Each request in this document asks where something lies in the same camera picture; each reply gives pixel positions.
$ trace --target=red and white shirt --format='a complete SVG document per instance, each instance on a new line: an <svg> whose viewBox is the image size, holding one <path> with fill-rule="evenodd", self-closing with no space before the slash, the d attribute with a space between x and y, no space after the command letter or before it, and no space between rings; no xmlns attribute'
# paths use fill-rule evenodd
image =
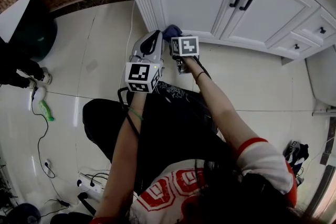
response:
<svg viewBox="0 0 336 224"><path fill-rule="evenodd" d="M265 177L275 189L286 195L295 206L297 186L285 158L266 140L252 138L238 150L237 165L243 176L248 173ZM199 192L197 179L203 178L204 161L190 159L169 165L143 192L130 208L130 217L140 223L172 224L183 220L186 200Z"/></svg>

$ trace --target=tile floor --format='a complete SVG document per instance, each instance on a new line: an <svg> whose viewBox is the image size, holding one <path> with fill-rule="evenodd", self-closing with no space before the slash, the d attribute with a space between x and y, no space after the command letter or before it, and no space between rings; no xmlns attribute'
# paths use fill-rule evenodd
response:
<svg viewBox="0 0 336 224"><path fill-rule="evenodd" d="M105 156L87 140L81 113L93 98L117 100L132 5L132 1L107 4L57 18L55 44L40 62L53 75L46 102L55 118L41 141L41 158L52 161L55 188L74 204L78 172L109 167ZM135 6L128 51L144 34L146 28ZM190 74L177 74L167 51L164 59L161 80L198 91ZM257 134L280 151L290 140L309 144L311 157L304 164L305 182L298 190L299 207L306 208L324 171L319 157L310 161L323 149L329 120L311 116L316 101L305 62L282 67L277 56L209 44L201 44L201 62ZM37 141L46 126L40 116L33 115L30 95L26 89L0 88L0 156L19 201L47 211L44 202L56 194L38 160Z"/></svg>

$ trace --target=black bracelet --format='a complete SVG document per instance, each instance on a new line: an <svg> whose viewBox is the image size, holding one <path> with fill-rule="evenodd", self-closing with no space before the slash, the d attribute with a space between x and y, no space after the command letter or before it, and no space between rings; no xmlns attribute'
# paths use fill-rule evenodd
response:
<svg viewBox="0 0 336 224"><path fill-rule="evenodd" d="M196 80L195 80L195 83L196 83L196 84L197 84L197 80L198 80L198 78L200 77L200 75L201 75L202 73L205 73L205 72L202 71L201 73L198 74L198 76L197 76L197 78L196 78Z"/></svg>

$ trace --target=sneaker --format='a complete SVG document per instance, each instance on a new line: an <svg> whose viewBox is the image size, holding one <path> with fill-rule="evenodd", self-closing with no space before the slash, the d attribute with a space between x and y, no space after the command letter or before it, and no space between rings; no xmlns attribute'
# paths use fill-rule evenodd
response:
<svg viewBox="0 0 336 224"><path fill-rule="evenodd" d="M29 86L27 87L28 89L33 89L36 86L36 81L33 80L32 78L28 78L29 80Z"/></svg>
<svg viewBox="0 0 336 224"><path fill-rule="evenodd" d="M51 74L48 73L48 70L45 67L42 67L43 70L43 77L41 79L41 82L44 84L50 85L52 81L52 76Z"/></svg>

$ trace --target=fiducial marker cube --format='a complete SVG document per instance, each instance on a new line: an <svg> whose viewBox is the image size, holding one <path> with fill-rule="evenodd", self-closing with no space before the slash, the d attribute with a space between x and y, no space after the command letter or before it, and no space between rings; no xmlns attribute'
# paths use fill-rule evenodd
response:
<svg viewBox="0 0 336 224"><path fill-rule="evenodd" d="M197 56L199 53L198 37L172 37L172 52L176 56Z"/></svg>
<svg viewBox="0 0 336 224"><path fill-rule="evenodd" d="M125 82L131 92L152 93L161 77L161 65L157 63L126 63Z"/></svg>

